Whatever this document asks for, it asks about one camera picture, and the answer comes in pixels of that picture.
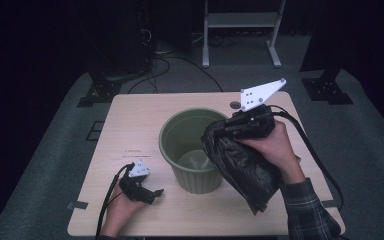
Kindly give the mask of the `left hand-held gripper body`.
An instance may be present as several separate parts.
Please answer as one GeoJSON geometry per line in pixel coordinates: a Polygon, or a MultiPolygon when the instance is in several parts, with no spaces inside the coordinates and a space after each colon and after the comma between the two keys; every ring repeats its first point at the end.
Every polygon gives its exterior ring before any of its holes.
{"type": "Polygon", "coordinates": [[[149,168],[143,160],[128,164],[126,171],[119,182],[122,192],[132,201],[140,201],[151,205],[156,195],[142,186],[142,182],[150,174],[149,168]]]}

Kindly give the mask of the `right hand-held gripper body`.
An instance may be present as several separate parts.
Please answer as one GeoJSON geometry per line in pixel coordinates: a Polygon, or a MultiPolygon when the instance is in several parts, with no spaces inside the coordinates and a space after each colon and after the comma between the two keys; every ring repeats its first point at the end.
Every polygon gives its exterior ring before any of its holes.
{"type": "Polygon", "coordinates": [[[224,121],[224,134],[237,139],[265,138],[275,128],[272,110],[266,102],[287,80],[279,80],[240,90],[240,110],[224,121]]]}

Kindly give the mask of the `black trash bag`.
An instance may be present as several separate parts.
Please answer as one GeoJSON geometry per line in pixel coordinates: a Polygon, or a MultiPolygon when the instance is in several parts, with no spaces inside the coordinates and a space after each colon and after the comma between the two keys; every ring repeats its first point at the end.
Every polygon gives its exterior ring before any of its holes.
{"type": "Polygon", "coordinates": [[[252,147],[221,133],[223,121],[204,130],[203,150],[221,176],[245,199],[251,212],[264,212],[279,189],[281,173],[252,147]]]}

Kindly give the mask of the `green plastic bin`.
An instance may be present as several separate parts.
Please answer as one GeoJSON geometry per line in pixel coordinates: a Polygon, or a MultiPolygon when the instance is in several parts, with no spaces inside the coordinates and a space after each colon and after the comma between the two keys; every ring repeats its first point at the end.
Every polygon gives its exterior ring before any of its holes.
{"type": "Polygon", "coordinates": [[[222,177],[204,152],[201,137],[210,124],[225,119],[216,110],[190,108],[171,116],[161,128],[160,152],[185,191],[207,194],[221,184],[222,177]]]}

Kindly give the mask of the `person's left hand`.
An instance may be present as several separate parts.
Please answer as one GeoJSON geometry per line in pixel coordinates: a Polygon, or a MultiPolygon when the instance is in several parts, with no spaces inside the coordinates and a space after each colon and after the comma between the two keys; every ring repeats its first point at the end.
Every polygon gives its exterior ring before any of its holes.
{"type": "Polygon", "coordinates": [[[130,200],[116,185],[107,206],[105,223],[97,240],[117,240],[123,228],[145,206],[143,202],[130,200]]]}

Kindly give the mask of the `person's right hand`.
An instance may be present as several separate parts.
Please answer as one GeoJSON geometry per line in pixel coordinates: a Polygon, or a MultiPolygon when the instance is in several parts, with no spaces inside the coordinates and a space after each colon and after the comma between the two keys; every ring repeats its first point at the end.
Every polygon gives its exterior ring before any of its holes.
{"type": "Polygon", "coordinates": [[[240,143],[254,148],[267,161],[275,165],[285,184],[297,184],[305,180],[283,122],[275,121],[275,128],[265,138],[242,139],[240,143]]]}

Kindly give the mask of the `black stand base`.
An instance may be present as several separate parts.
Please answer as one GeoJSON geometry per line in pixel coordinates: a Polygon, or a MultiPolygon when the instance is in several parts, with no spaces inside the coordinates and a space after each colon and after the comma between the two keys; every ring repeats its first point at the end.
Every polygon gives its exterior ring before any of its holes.
{"type": "Polygon", "coordinates": [[[78,107],[92,107],[95,103],[111,103],[113,98],[119,94],[121,83],[114,80],[105,72],[89,72],[92,83],[86,95],[81,97],[77,103],[78,107]]]}
{"type": "Polygon", "coordinates": [[[323,71],[318,78],[303,78],[301,80],[312,101],[326,101],[330,105],[351,105],[353,101],[336,83],[341,68],[330,67],[323,71]]]}

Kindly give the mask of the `dark equipment rack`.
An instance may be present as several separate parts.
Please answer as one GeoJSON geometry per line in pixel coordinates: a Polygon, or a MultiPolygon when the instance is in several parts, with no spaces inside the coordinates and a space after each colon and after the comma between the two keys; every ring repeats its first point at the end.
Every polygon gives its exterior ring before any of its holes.
{"type": "Polygon", "coordinates": [[[110,79],[135,79],[149,69],[149,50],[144,34],[138,0],[93,0],[97,13],[94,44],[102,58],[98,67],[110,79]]]}

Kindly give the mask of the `white metal stand frame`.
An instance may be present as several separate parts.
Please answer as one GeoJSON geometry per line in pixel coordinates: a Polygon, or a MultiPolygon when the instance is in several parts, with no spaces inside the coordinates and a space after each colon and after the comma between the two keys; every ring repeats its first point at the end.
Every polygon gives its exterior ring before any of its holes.
{"type": "Polygon", "coordinates": [[[208,45],[208,34],[210,29],[271,28],[271,39],[266,41],[266,46],[274,67],[280,68],[282,64],[276,51],[275,44],[285,5],[286,0],[279,0],[279,7],[276,12],[211,13],[209,11],[209,0],[204,0],[202,66],[204,68],[210,66],[208,45]]]}

